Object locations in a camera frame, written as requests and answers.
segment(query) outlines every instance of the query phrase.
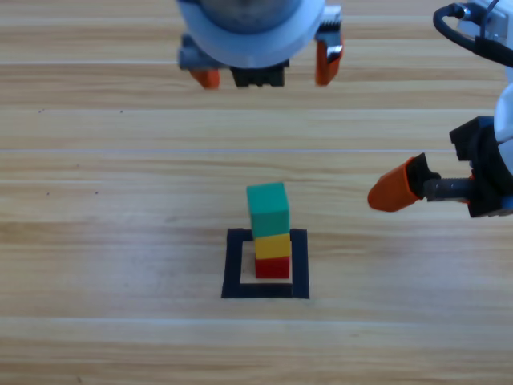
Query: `wood grain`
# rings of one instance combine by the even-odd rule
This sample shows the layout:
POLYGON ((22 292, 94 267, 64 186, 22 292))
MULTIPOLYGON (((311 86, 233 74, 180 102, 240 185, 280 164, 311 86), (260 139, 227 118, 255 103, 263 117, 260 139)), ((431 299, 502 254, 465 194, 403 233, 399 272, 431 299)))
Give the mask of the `wood grain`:
POLYGON ((507 217, 369 209, 419 152, 493 114, 503 69, 442 39, 442 0, 347 0, 347 54, 313 86, 203 92, 168 0, 0 0, 0 384, 513 381, 507 217), (222 300, 245 187, 287 184, 312 298, 222 300))

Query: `stacked blocks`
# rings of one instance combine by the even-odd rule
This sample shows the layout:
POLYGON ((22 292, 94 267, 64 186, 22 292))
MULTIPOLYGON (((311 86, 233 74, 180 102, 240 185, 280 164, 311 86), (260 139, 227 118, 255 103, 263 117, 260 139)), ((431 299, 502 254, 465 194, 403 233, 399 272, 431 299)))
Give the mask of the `stacked blocks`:
POLYGON ((290 214, 283 183, 247 188, 257 278, 289 279, 290 214))

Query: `red block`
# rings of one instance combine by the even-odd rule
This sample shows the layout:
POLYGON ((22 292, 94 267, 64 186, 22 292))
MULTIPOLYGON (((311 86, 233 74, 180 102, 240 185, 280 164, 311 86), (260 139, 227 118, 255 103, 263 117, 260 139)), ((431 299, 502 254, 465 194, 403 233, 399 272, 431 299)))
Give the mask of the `red block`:
POLYGON ((255 259, 255 271, 259 279, 289 279, 290 257, 255 259))

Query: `teal block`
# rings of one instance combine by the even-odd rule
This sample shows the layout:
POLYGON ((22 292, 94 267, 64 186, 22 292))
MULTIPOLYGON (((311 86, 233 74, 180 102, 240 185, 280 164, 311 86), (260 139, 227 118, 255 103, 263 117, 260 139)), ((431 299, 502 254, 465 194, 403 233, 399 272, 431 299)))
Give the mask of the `teal block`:
POLYGON ((249 186, 246 193, 254 238, 290 232, 289 200, 283 183, 249 186))

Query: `black tape square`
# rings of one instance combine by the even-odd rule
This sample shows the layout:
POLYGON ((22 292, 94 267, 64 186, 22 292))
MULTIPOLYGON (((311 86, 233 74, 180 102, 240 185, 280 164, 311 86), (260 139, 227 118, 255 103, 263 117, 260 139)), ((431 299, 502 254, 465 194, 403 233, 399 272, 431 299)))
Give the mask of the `black tape square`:
POLYGON ((292 243, 292 283, 240 283, 242 245, 252 242, 251 230, 229 229, 222 298, 310 298, 308 233, 290 230, 292 243))

